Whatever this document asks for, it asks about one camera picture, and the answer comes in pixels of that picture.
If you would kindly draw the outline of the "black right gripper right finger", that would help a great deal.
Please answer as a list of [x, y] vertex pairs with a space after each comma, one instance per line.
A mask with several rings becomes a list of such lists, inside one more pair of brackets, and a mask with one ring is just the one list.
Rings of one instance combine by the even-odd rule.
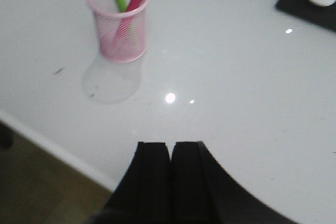
[[225, 171], [203, 142], [177, 142], [172, 153], [174, 223], [292, 223]]

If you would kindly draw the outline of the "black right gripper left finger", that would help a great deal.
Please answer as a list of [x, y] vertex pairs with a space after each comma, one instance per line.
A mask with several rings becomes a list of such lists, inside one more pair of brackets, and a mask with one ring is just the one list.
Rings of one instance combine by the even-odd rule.
[[170, 178], [166, 145], [139, 142], [123, 179], [89, 223], [170, 223]]

